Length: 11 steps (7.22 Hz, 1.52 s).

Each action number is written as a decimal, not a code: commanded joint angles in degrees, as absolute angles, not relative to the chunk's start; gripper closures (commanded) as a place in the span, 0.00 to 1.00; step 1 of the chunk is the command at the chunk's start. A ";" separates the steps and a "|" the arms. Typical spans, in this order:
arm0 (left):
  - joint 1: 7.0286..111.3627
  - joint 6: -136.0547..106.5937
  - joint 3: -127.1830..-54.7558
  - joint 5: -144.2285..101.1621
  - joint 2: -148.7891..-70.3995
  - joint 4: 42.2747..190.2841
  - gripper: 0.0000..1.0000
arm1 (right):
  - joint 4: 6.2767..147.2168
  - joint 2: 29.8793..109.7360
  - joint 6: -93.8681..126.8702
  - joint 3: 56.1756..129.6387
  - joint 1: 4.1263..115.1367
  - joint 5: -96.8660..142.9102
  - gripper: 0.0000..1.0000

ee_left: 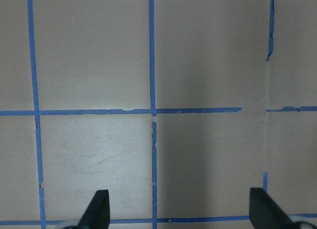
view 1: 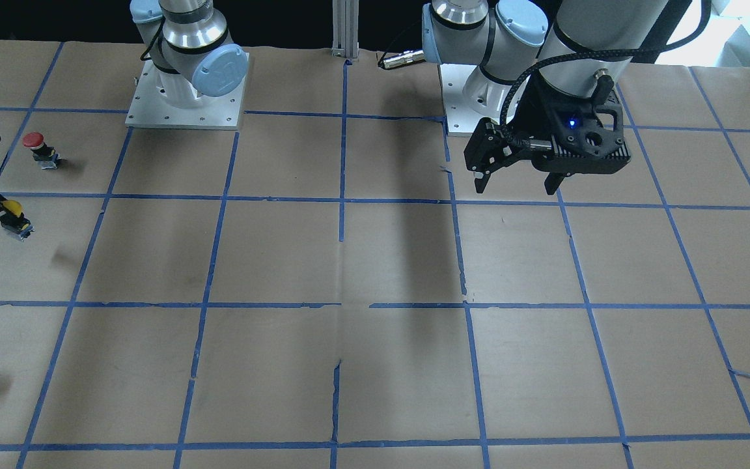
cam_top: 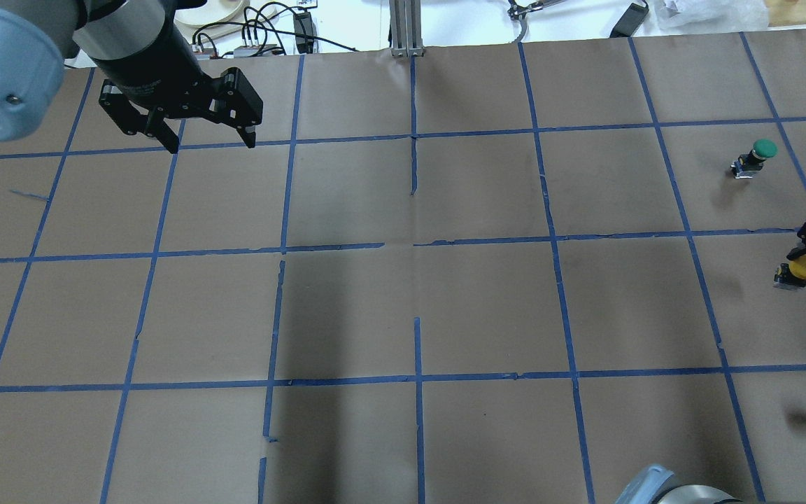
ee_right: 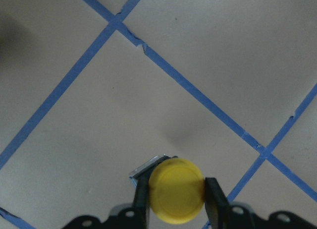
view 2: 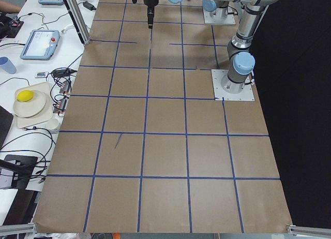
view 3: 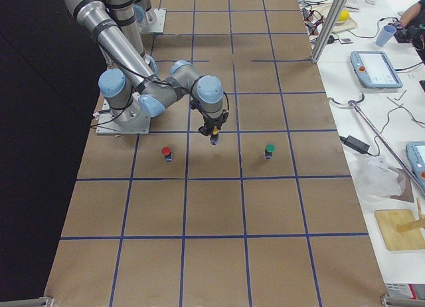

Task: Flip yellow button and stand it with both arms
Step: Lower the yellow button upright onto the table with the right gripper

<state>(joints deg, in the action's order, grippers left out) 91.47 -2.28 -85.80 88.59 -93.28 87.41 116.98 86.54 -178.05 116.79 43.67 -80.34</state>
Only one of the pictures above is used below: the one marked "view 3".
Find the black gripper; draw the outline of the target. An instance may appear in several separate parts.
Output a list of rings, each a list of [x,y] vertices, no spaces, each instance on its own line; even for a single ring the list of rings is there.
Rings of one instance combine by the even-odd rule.
[[[214,134],[218,134],[222,129],[222,125],[227,121],[228,115],[228,110],[223,110],[221,115],[216,118],[212,118],[210,116],[203,116],[204,126],[201,126],[198,129],[199,133],[204,136],[207,136],[209,134],[209,130],[212,130],[214,128]]]

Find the person forearm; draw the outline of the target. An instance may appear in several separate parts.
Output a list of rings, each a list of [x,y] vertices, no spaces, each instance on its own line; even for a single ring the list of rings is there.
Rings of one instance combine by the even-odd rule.
[[[400,23],[403,26],[407,26],[409,22],[417,18],[419,14],[424,10],[424,0],[420,0],[417,3],[411,5],[400,17]]]

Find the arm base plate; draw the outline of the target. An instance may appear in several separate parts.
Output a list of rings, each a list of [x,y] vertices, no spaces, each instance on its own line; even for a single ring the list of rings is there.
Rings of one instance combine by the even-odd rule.
[[[162,34],[165,26],[166,9],[151,8],[138,23],[141,34]]]
[[[139,105],[138,98],[140,94],[134,92],[132,94],[133,101],[131,105],[118,118],[115,117],[120,113],[117,110],[110,110],[106,99],[103,99],[102,109],[106,113],[99,115],[99,120],[95,125],[95,131],[98,135],[134,135],[148,134],[151,117]]]

